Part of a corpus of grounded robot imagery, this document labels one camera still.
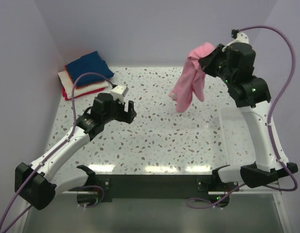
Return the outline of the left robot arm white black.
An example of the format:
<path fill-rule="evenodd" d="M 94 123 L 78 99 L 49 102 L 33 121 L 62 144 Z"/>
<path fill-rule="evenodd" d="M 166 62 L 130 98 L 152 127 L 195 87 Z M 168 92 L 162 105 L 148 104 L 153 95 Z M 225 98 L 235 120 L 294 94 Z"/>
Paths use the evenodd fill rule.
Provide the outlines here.
<path fill-rule="evenodd" d="M 37 210 L 47 207 L 54 197 L 70 189 L 81 187 L 91 190 L 95 186 L 95 172 L 80 165 L 82 174 L 54 181 L 57 171 L 81 148 L 91 142 L 104 126 L 115 120 L 131 124 L 136 117 L 134 102 L 120 102 L 109 93 L 95 97 L 92 107 L 77 118 L 68 133 L 50 151 L 29 165 L 20 163 L 15 169 L 15 193 Z"/>

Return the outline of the pink t shirt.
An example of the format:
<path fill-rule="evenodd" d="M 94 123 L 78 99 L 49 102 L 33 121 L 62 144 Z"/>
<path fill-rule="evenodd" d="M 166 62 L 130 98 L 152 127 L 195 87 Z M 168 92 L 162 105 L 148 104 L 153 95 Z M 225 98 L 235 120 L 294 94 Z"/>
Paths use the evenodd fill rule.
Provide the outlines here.
<path fill-rule="evenodd" d="M 206 74 L 202 71 L 199 59 L 205 58 L 215 50 L 206 42 L 189 52 L 182 73 L 177 80 L 169 97 L 176 102 L 176 111 L 185 112 L 191 105 L 193 95 L 201 102 L 204 101 L 204 86 Z"/>

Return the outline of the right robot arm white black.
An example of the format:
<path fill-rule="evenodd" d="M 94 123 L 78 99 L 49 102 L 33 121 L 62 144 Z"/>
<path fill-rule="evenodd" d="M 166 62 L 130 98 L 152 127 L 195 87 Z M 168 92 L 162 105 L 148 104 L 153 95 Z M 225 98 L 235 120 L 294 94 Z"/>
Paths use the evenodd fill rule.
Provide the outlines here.
<path fill-rule="evenodd" d="M 250 188 L 268 186 L 291 176 L 298 166 L 288 160 L 281 149 L 275 129 L 269 130 L 271 95 L 266 81 L 253 75 L 256 53 L 247 43 L 219 44 L 213 52 L 199 59 L 202 71 L 219 77 L 228 88 L 246 121 L 255 152 L 255 162 L 240 167 L 223 166 L 213 172 L 211 186 L 223 190 L 228 183 L 243 182 Z"/>

